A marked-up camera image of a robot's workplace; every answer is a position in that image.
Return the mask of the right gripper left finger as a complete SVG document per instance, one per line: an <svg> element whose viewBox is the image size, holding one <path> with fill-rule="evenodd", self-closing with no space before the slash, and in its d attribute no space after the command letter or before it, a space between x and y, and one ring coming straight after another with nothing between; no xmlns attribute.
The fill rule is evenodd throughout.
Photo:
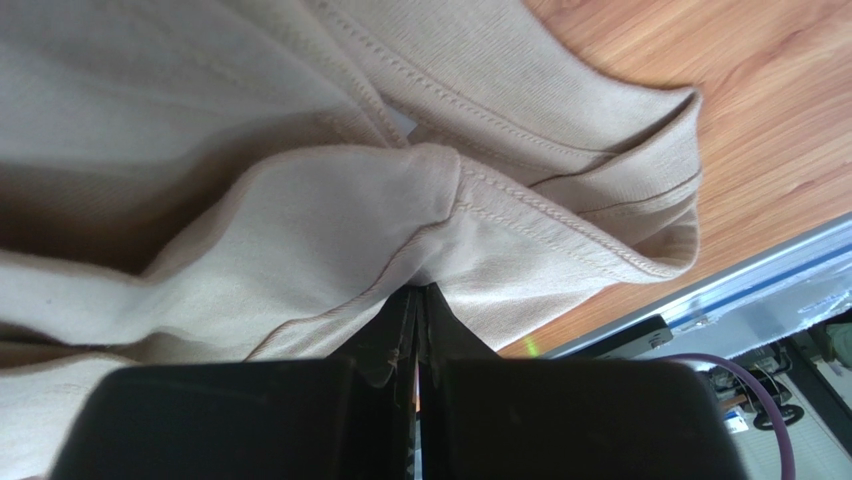
<svg viewBox="0 0 852 480"><path fill-rule="evenodd" d="M54 479L411 479L419 293L325 358L128 367L78 415Z"/></svg>

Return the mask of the beige t shirt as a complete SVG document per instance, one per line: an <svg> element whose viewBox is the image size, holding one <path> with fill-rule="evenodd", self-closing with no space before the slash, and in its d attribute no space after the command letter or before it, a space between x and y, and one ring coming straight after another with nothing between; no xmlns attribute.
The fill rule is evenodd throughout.
<svg viewBox="0 0 852 480"><path fill-rule="evenodd" d="M323 357L437 283L500 349L699 248L701 94L519 1L5 1L1 475L113 370Z"/></svg>

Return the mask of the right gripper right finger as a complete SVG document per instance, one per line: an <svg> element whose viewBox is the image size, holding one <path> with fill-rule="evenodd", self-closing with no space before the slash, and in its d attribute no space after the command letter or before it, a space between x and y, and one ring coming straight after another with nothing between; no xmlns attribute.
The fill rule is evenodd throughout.
<svg viewBox="0 0 852 480"><path fill-rule="evenodd" d="M742 479L714 395L673 361L504 359L419 291L428 479Z"/></svg>

